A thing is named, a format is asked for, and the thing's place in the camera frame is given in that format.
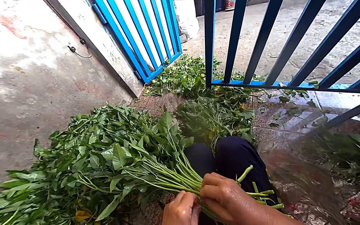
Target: vegetable bunch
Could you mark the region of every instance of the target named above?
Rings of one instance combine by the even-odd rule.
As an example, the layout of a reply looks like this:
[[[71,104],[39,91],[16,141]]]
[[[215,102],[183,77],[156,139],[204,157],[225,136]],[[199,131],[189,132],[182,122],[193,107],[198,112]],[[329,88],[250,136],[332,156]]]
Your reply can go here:
[[[126,207],[145,206],[154,192],[199,195],[202,178],[183,153],[194,139],[171,126],[169,112],[158,120],[146,111],[102,106],[71,119],[66,131],[50,136],[50,148],[36,140],[30,171],[9,171],[12,180],[0,185],[0,224],[108,224]],[[249,194],[265,203],[272,192]]]

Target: knee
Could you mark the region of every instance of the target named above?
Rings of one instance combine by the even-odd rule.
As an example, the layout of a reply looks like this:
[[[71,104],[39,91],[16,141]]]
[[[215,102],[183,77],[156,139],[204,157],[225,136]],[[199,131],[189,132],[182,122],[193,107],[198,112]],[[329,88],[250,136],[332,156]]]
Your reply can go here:
[[[251,146],[249,141],[238,136],[228,136],[216,142],[216,152],[221,151],[228,154],[238,151],[239,149],[244,149],[246,146]]]
[[[212,155],[212,150],[210,149],[210,147],[201,144],[201,143],[194,143],[190,146],[188,146],[185,150],[184,150],[184,154],[186,156],[189,155],[194,155],[194,156],[198,156],[198,155],[207,155],[207,154],[211,154]]]

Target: yellow leaf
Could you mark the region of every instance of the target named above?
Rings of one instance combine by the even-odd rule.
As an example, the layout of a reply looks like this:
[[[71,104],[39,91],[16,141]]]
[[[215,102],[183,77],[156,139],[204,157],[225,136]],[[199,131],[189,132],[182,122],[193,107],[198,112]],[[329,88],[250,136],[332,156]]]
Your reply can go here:
[[[83,221],[85,219],[91,218],[93,215],[91,215],[89,212],[86,211],[77,211],[76,217],[74,218],[77,222]]]
[[[240,109],[243,109],[243,110],[248,110],[248,109],[249,109],[249,107],[246,106],[246,105],[240,105],[239,108],[240,108]]]

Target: red container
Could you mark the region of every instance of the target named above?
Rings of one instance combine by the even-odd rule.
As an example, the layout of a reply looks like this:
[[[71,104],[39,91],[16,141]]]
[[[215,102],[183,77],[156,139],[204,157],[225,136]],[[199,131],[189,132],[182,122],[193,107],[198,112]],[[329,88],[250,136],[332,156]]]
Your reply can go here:
[[[224,7],[225,11],[234,10],[234,6],[236,5],[236,0],[226,0],[226,5]]]

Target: dark pants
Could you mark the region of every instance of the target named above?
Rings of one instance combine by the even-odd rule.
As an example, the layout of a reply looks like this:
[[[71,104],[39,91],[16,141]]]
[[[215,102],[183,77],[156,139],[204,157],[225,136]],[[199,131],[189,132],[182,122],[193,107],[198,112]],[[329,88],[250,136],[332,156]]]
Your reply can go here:
[[[207,173],[216,172],[222,176],[235,180],[245,169],[253,165],[253,169],[241,182],[241,188],[246,192],[255,192],[252,182],[256,183],[258,191],[272,190],[266,173],[266,166],[254,147],[245,139],[237,136],[228,136],[219,139],[216,143],[216,157],[213,157],[210,147],[204,144],[193,144],[184,150],[191,167],[204,177]],[[276,204],[277,197],[269,196]],[[200,225],[215,224],[204,213],[200,214]]]

